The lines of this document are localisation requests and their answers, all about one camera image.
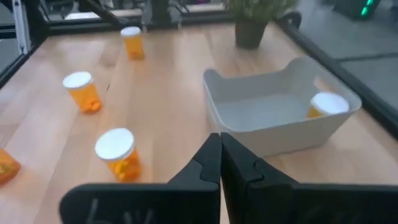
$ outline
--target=orange pill bottle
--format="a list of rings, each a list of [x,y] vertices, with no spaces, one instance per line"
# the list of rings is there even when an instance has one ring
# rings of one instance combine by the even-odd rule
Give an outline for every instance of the orange pill bottle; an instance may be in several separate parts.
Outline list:
[[[62,83],[82,113],[92,114],[101,109],[102,102],[89,72],[75,72],[65,77]]]
[[[141,175],[141,164],[134,136],[126,128],[103,134],[95,144],[95,153],[109,167],[119,182],[134,182]]]
[[[4,149],[0,149],[0,185],[9,182],[20,169],[21,165]]]
[[[121,30],[120,35],[123,38],[128,57],[133,60],[144,59],[144,46],[140,28],[126,27]]]
[[[349,111],[349,103],[342,96],[331,92],[317,93],[311,99],[307,118],[317,118]]]

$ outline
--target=plant pot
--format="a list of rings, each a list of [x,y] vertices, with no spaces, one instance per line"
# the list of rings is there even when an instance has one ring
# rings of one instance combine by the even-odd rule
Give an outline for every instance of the plant pot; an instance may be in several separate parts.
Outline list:
[[[235,43],[243,49],[256,49],[260,46],[262,35],[268,22],[238,19],[235,22]]]

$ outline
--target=black metal frame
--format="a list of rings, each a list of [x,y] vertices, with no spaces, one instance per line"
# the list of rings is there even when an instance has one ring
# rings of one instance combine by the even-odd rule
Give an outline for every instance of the black metal frame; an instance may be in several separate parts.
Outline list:
[[[34,5],[26,5],[27,10],[30,11],[29,22],[35,21],[30,26],[34,29],[41,29],[42,36],[34,38],[33,48],[29,54],[21,55],[10,66],[0,73],[0,88],[10,79],[19,67],[34,53],[34,51],[44,42],[48,36],[53,35],[68,35],[68,34],[82,34],[91,32],[104,32],[111,30],[118,30],[118,26],[112,26],[109,21],[104,21],[102,18],[98,19],[79,19],[70,21],[50,21],[45,22],[43,18],[36,18],[39,10]],[[141,27],[141,17],[127,17],[129,26]],[[191,12],[183,14],[182,24],[184,26],[215,23],[215,22],[232,22],[233,18],[224,11],[216,12]],[[363,107],[376,120],[378,120],[396,139],[398,139],[398,112],[389,106],[384,100],[378,97],[372,90],[361,83],[354,75],[339,65],[339,61],[333,60],[326,53],[320,50],[308,38],[300,34],[298,28],[301,22],[301,15],[297,12],[291,12],[283,18],[276,21],[276,24],[301,48],[317,60],[321,65],[327,68],[330,72],[336,75],[340,80],[352,88],[362,99]],[[154,24],[151,29],[156,29],[162,26]],[[0,39],[14,38],[15,26],[6,25],[0,27]]]

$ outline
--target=table surface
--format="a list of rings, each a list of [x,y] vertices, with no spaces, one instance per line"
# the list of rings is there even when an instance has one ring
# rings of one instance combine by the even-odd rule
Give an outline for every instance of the table surface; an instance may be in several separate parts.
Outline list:
[[[117,32],[51,37],[0,90],[0,147],[23,166],[0,188],[1,223],[60,223],[58,203],[74,186],[114,182],[94,145],[105,131],[130,129],[142,182],[167,182],[210,133],[203,72],[226,77],[272,72],[303,52],[274,24],[261,47],[234,47],[233,25],[153,31],[146,59],[126,57]],[[62,79],[86,70],[104,102],[80,114]],[[300,182],[398,184],[398,144],[359,110],[322,147],[266,158]],[[228,223],[223,202],[221,223]]]

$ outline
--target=green leaves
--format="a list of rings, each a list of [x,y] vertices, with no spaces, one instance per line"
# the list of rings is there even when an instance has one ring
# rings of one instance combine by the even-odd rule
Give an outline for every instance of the green leaves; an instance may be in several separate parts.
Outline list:
[[[281,16],[297,0],[227,0],[226,6],[237,18],[268,22]]]

